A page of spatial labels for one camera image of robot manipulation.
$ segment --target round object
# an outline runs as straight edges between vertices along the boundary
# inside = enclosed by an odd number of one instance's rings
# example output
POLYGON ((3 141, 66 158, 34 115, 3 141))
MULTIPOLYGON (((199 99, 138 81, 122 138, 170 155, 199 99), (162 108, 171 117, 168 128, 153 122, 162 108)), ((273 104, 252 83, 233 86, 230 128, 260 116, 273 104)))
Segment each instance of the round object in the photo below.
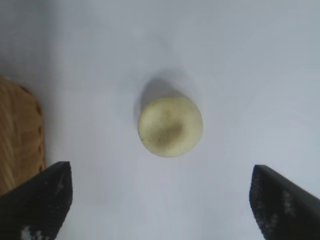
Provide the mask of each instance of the round object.
POLYGON ((163 97, 143 110, 138 132, 143 145, 160 157, 178 157, 200 140, 203 120, 197 106, 183 96, 163 97))

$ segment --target black plastic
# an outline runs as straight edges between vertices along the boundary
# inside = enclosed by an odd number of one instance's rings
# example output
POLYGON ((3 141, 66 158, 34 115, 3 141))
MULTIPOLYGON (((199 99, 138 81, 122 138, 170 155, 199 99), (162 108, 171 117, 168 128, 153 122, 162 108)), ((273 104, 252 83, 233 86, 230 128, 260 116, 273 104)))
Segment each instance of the black plastic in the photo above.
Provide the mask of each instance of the black plastic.
POLYGON ((0 197, 0 240, 54 240, 72 200, 70 163, 57 162, 0 197))
POLYGON ((271 168, 254 166, 249 201, 266 240, 320 240, 320 200, 271 168))

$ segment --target pale yellow ball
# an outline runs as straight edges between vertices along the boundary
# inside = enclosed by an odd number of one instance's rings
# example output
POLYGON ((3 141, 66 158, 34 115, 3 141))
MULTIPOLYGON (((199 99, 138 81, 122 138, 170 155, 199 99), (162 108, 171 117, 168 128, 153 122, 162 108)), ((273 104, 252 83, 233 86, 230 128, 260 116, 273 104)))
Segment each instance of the pale yellow ball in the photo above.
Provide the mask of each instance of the pale yellow ball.
POLYGON ((178 157, 189 152, 203 134, 197 106, 183 96, 158 98, 142 111, 138 132, 143 145, 160 157, 178 157))

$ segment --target wooden object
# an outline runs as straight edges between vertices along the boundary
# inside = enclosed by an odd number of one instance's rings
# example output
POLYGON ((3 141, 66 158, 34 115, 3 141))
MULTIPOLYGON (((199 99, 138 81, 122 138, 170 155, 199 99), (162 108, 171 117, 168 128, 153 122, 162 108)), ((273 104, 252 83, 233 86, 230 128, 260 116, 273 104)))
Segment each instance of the wooden object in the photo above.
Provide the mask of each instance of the wooden object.
POLYGON ((44 139, 37 99, 0 76, 0 196, 44 170, 44 139))

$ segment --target woven basket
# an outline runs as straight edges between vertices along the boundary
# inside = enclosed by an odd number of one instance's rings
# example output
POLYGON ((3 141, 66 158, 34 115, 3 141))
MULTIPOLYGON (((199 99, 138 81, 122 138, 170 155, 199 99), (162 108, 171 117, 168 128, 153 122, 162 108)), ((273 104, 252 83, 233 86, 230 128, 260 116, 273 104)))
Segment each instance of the woven basket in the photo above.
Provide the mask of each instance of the woven basket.
POLYGON ((44 139, 37 99, 0 76, 0 196, 46 167, 44 139))

